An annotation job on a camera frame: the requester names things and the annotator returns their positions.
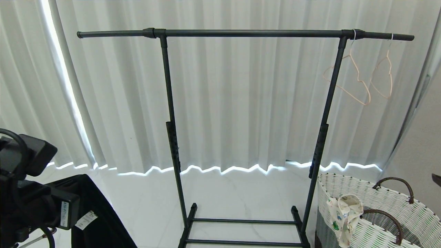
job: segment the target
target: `label sticker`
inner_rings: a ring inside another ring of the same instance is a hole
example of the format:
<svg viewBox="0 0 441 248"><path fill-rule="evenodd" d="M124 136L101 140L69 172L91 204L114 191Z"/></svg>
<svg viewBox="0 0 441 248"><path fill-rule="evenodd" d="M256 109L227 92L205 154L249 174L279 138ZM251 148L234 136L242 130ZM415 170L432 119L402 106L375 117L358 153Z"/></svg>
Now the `label sticker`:
<svg viewBox="0 0 441 248"><path fill-rule="evenodd" d="M96 218L98 218L98 216L92 210L90 210L87 214L85 214L77 221L75 226L80 228L81 230L84 230Z"/></svg>
<svg viewBox="0 0 441 248"><path fill-rule="evenodd" d="M67 227L68 219L69 219L69 203L61 202L60 226Z"/></svg>

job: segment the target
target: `horizontal hanging bar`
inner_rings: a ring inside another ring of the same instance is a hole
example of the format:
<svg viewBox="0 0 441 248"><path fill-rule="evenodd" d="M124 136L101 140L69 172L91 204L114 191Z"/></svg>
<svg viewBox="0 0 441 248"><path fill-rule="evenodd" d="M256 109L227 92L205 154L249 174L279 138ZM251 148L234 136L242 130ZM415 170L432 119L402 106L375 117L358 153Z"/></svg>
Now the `horizontal hanging bar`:
<svg viewBox="0 0 441 248"><path fill-rule="evenodd" d="M282 247L309 247L302 243L279 243L279 242L257 242L257 241L230 241L230 240L200 240L187 239L187 243L194 244L230 244L230 245L254 245L254 246L282 246Z"/></svg>
<svg viewBox="0 0 441 248"><path fill-rule="evenodd" d="M385 39L392 38L391 33L366 32L355 30L356 39ZM77 32L79 38L89 37L124 37L124 36L145 36L156 38L166 37L312 37L312 38L354 38L354 30L167 30L146 28L143 30L127 31L97 31ZM394 40L412 41L413 35L393 34Z"/></svg>
<svg viewBox="0 0 441 248"><path fill-rule="evenodd" d="M194 218L193 221L194 222L244 223L244 224L297 225L297 222L291 222L291 221L261 221L261 220L206 219L206 218Z"/></svg>

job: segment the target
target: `patterned cloth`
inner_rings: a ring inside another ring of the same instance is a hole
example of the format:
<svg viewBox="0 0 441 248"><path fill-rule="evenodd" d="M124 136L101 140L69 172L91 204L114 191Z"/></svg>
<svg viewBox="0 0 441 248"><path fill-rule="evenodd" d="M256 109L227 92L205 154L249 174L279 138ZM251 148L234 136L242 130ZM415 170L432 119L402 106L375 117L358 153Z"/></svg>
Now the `patterned cloth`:
<svg viewBox="0 0 441 248"><path fill-rule="evenodd" d="M328 225L334 230L340 247L348 248L360 215L363 214L363 205L355 195L331 197L327 204L331 214L331 223Z"/></svg>

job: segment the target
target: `wicker basket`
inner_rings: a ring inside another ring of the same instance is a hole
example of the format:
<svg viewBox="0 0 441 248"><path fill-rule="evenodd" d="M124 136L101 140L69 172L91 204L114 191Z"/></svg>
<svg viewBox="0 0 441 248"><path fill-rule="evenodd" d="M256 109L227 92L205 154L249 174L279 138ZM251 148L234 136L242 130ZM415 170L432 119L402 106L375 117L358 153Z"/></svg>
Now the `wicker basket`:
<svg viewBox="0 0 441 248"><path fill-rule="evenodd" d="M382 182L391 179L404 182L411 196L381 188ZM318 178L317 237L323 247L338 247L335 234L328 226L331 217L326 202L329 197L342 194L356 195L362 201L365 213L370 210L380 210L382 213L363 215L351 247L441 248L440 219L424 204L414 200L412 189L406 181L388 177L373 184L329 173Z"/></svg>

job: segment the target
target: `pink hanger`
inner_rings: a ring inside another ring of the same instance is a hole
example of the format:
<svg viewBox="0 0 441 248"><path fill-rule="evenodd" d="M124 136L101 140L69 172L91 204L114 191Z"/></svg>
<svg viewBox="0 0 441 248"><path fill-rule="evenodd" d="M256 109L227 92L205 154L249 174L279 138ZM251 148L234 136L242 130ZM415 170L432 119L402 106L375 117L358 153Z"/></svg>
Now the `pink hanger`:
<svg viewBox="0 0 441 248"><path fill-rule="evenodd" d="M343 87L341 87L341 86L339 86L339 85L336 85L336 86L339 87L340 89L342 89L342 90L343 90L344 92L346 92L348 95L350 95L353 99L355 99L355 100L358 101L359 103L361 103L361 104L363 104L364 106L366 106L366 105L370 104L370 92L369 92L369 89L367 88L366 83L365 83L363 80L360 80L360 71L359 71L359 69L358 69L357 64L356 64L355 61L354 61L354 58L352 57L352 44L354 44L354 41L355 41L355 37L356 37L356 35L357 35L357 33L356 33L355 29L354 29L354 39L352 40L351 48L349 49L349 54L346 55L346 56L344 56L342 60L344 60L344 59L347 58L347 57L351 58L352 64L355 66L355 69L357 70L357 82L363 83L364 88L366 89L366 92L367 92L368 101L367 101L367 102L362 102L361 100L359 100L358 98L356 98L355 96L353 96L351 93L349 93L347 90L345 90ZM326 72L327 72L329 69L331 69L331 68L334 68L334 66L330 66L330 67L328 67L328 68L323 72L323 75L322 75L322 77L323 77L326 81L328 81L328 82L331 82L331 80L329 80L328 78L326 78L326 77L325 77L325 74L326 74Z"/></svg>
<svg viewBox="0 0 441 248"><path fill-rule="evenodd" d="M372 85L372 87L374 87L374 89L382 96L382 97L384 97L384 98L386 98L386 99L389 99L390 98L390 96L392 95L392 88L393 88L393 81L392 81L392 73L391 73L391 70L392 70L392 63L390 62L390 59L389 59L389 50L390 50L390 46L392 45L392 40L393 40L393 34L392 34L392 39L390 40L390 44L389 44L389 47L388 47L388 49L387 49L387 53L386 53L386 57L384 57L384 58L382 58L381 60L380 60L380 62L378 62L378 64L377 64L377 66L375 67L375 69L372 71L372 75L371 75L371 77L370 77L370 83L371 83L371 85ZM389 96L385 96L385 95L383 95L376 87L375 87L375 85L374 85L374 83L372 82L372 78L374 77L374 72L375 72L375 70L378 68L378 66L383 62L383 60L385 60L385 59L387 59L387 61L389 62L389 78L390 78L390 91L389 91Z"/></svg>

